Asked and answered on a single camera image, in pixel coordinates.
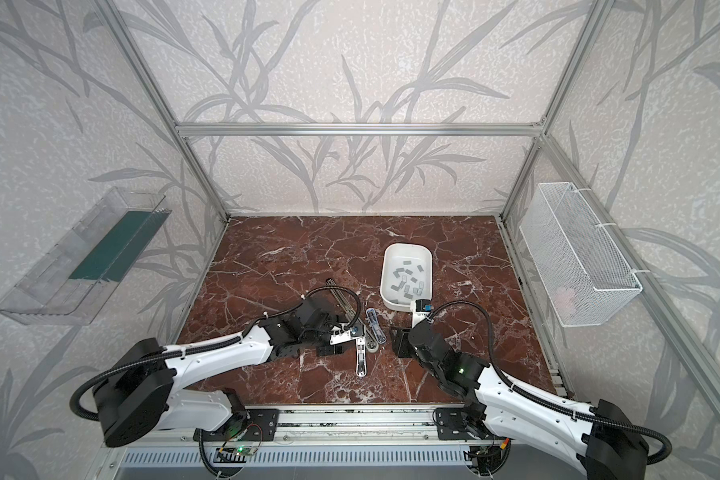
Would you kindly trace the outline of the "grey white large stapler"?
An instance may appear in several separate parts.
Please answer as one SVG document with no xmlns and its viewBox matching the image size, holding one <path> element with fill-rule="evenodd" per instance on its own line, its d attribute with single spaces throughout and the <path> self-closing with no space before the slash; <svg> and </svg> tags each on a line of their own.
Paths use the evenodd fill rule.
<svg viewBox="0 0 720 480">
<path fill-rule="evenodd" d="M 343 292 L 341 292 L 341 291 L 336 291 L 336 290 L 332 290 L 332 291 L 331 291 L 331 294 L 334 296 L 334 298 L 335 298 L 336 302 L 338 303 L 339 307 L 344 311 L 345 317 L 346 317 L 348 320 L 352 320 L 352 319 L 354 318 L 354 316 L 355 316 L 355 309 L 354 309 L 354 307 L 350 304 L 350 301 L 349 301 L 348 297 L 347 297 Z M 364 323 L 362 320 L 358 319 L 358 320 L 353 324 L 353 326 L 356 325 L 356 324 L 360 324 L 360 325 L 362 325 L 362 326 L 364 327 L 364 331 L 365 331 L 365 336 L 364 336 L 364 338 L 365 338 L 365 340 L 366 340 L 366 350 L 367 350 L 369 353 L 376 353 L 376 352 L 379 350 L 379 344 L 378 344 L 377 341 L 376 341 L 376 337 L 375 337 L 374 333 L 373 333 L 368 327 L 365 326 L 365 323 Z M 330 344 L 330 345 L 331 345 L 331 346 L 341 346 L 341 347 L 344 347 L 347 343 L 348 343 L 348 342 L 343 343 L 343 344 L 339 344 L 339 345 L 331 345 L 331 344 Z"/>
</svg>

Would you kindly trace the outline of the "small white stapler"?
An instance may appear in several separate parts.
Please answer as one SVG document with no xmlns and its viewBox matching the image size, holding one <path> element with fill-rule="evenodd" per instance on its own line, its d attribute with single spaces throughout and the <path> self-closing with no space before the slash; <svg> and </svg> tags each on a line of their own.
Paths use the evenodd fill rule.
<svg viewBox="0 0 720 480">
<path fill-rule="evenodd" d="M 364 337 L 355 339 L 356 346 L 356 375 L 363 378 L 367 375 L 367 350 Z"/>
</svg>

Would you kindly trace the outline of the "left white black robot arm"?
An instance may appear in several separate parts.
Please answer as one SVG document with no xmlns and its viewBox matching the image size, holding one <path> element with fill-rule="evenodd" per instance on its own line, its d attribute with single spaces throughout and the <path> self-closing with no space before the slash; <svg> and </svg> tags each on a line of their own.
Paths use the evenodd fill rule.
<svg viewBox="0 0 720 480">
<path fill-rule="evenodd" d="M 109 447 L 129 445 L 154 430 L 214 432 L 241 410 L 230 393 L 202 393 L 192 385 L 242 367 L 263 365 L 302 350 L 331 353 L 360 332 L 359 318 L 343 319 L 321 298 L 306 296 L 294 307 L 264 315 L 230 335 L 163 346 L 147 338 L 109 370 L 79 386 L 69 408 L 98 423 Z"/>
</svg>

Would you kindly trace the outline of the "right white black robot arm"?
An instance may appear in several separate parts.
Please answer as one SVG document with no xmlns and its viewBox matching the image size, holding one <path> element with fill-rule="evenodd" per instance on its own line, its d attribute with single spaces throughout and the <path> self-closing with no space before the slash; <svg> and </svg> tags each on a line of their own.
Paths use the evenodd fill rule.
<svg viewBox="0 0 720 480">
<path fill-rule="evenodd" d="M 392 345 L 462 401 L 454 424 L 475 438 L 518 440 L 589 479 L 642 479 L 648 466 L 672 452 L 667 436 L 633 424 L 615 404 L 564 399 L 508 376 L 487 360 L 453 349 L 428 322 L 394 328 Z"/>
</svg>

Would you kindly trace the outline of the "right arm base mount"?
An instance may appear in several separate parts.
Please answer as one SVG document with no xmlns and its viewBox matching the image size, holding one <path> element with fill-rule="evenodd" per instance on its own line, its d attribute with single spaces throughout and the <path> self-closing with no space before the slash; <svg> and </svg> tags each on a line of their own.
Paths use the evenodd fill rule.
<svg viewBox="0 0 720 480">
<path fill-rule="evenodd" d="M 433 422 L 439 440 L 488 440 L 495 435 L 477 415 L 465 408 L 436 408 Z"/>
</svg>

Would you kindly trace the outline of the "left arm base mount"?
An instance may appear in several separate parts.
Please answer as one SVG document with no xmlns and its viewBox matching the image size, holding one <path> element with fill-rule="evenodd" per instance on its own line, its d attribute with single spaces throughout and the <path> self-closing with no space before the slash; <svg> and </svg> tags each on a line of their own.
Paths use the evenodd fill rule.
<svg viewBox="0 0 720 480">
<path fill-rule="evenodd" d="M 223 417 L 223 421 L 216 419 L 211 421 L 209 431 L 196 429 L 192 439 L 199 441 L 200 434 L 203 434 L 205 442 L 270 442 L 275 437 L 279 413 L 280 411 L 275 408 L 233 411 Z"/>
</svg>

